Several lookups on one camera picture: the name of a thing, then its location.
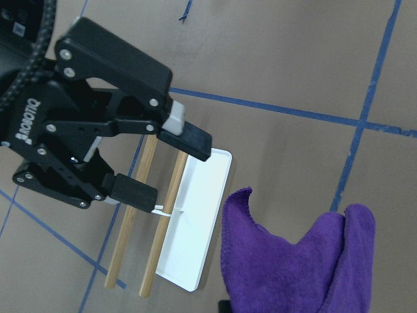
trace floor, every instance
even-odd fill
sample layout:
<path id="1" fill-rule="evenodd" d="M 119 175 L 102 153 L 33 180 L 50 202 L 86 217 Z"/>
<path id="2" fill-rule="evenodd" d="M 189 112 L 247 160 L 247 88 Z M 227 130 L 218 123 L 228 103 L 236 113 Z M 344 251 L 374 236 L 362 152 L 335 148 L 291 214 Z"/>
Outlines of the floor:
<path id="1" fill-rule="evenodd" d="M 54 38 L 83 14 L 169 66 L 187 120 L 233 155 L 224 197 L 251 186 L 253 217 L 272 233 L 296 243 L 320 214 L 367 205 L 377 220 L 371 312 L 415 312 L 417 3 L 194 1 L 182 23 L 186 5 L 59 1 Z M 133 173 L 142 143 L 119 135 L 100 151 Z M 175 154 L 158 144 L 149 184 L 161 199 Z M 137 296 L 158 220 L 142 212 L 107 290 L 125 207 L 84 211 L 16 188 L 20 161 L 0 148 L 0 311 L 217 312 L 228 299 L 221 215 L 197 291 L 157 277 L 150 299 Z"/>

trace black cable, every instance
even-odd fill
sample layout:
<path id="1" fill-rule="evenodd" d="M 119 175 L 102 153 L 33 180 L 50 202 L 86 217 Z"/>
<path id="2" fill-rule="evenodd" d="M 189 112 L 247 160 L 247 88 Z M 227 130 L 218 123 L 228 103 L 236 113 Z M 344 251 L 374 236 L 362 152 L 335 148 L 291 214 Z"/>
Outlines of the black cable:
<path id="1" fill-rule="evenodd" d="M 46 51 L 51 42 L 56 10 L 57 0 L 44 0 L 44 11 L 35 47 L 33 48 L 26 66 L 19 72 L 6 92 L 1 96 L 0 112 L 7 108 L 11 102 L 16 100 L 23 91 L 23 88 L 27 86 L 31 81 L 31 78 L 42 65 Z"/>

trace robotiq logo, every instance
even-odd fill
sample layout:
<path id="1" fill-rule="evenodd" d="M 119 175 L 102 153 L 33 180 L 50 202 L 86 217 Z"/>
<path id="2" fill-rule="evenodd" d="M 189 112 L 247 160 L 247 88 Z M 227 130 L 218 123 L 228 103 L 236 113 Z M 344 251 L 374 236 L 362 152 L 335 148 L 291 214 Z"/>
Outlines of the robotiq logo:
<path id="1" fill-rule="evenodd" d="M 33 121 L 36 118 L 36 113 L 38 111 L 39 106 L 40 101 L 33 98 L 27 99 L 27 104 L 23 113 L 22 123 L 20 124 L 19 132 L 15 135 L 17 139 L 23 140 L 28 145 L 32 144 L 32 139 L 29 138 L 29 134 L 31 133 Z"/>

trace barcode label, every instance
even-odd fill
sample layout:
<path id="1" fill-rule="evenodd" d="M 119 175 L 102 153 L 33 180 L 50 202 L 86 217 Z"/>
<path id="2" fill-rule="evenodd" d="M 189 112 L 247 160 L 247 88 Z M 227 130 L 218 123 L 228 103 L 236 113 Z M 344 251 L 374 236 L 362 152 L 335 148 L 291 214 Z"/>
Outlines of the barcode label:
<path id="1" fill-rule="evenodd" d="M 25 35 L 25 30 L 26 30 L 25 26 L 23 26 L 22 24 L 18 22 L 14 22 L 13 33 L 15 33 L 16 35 L 20 37 L 23 37 Z"/>

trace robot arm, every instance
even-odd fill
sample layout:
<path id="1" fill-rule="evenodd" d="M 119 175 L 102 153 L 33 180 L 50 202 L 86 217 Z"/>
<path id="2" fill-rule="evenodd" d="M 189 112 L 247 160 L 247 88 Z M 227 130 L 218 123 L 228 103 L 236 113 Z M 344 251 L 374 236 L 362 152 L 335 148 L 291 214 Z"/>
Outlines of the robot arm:
<path id="1" fill-rule="evenodd" d="M 0 94 L 30 50 L 22 38 L 3 35 Z M 97 149 L 101 137 L 155 134 L 200 160 L 210 157 L 211 136 L 184 120 L 163 64 L 87 18 L 57 41 L 55 54 L 0 110 L 1 145 L 25 159 L 16 184 L 82 209 L 115 200 L 151 212 L 158 191 L 115 175 Z M 91 89 L 86 79 L 93 77 L 119 89 Z"/>

